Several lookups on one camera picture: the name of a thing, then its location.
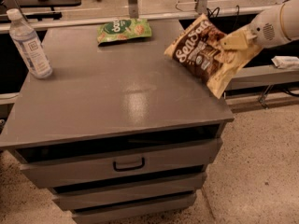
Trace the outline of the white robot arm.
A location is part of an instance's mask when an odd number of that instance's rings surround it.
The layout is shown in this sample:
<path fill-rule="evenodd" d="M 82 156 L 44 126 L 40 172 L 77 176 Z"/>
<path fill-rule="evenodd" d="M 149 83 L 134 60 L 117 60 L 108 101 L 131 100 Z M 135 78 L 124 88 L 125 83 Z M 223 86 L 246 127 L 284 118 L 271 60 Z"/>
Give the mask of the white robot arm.
<path fill-rule="evenodd" d="M 299 0 L 289 0 L 259 13 L 249 24 L 220 40 L 224 49 L 248 49 L 252 45 L 273 48 L 299 38 Z"/>

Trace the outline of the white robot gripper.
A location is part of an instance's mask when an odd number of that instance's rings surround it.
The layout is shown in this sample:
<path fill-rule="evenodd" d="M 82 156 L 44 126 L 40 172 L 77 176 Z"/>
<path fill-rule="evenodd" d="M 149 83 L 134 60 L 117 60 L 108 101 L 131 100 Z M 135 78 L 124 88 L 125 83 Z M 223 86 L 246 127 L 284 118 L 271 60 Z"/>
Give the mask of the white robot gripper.
<path fill-rule="evenodd" d="M 264 10 L 249 24 L 251 31 L 234 31 L 220 40 L 221 46 L 225 50 L 247 49 L 253 39 L 267 49 L 290 43 L 292 40 L 285 31 L 283 10 L 284 4 Z"/>

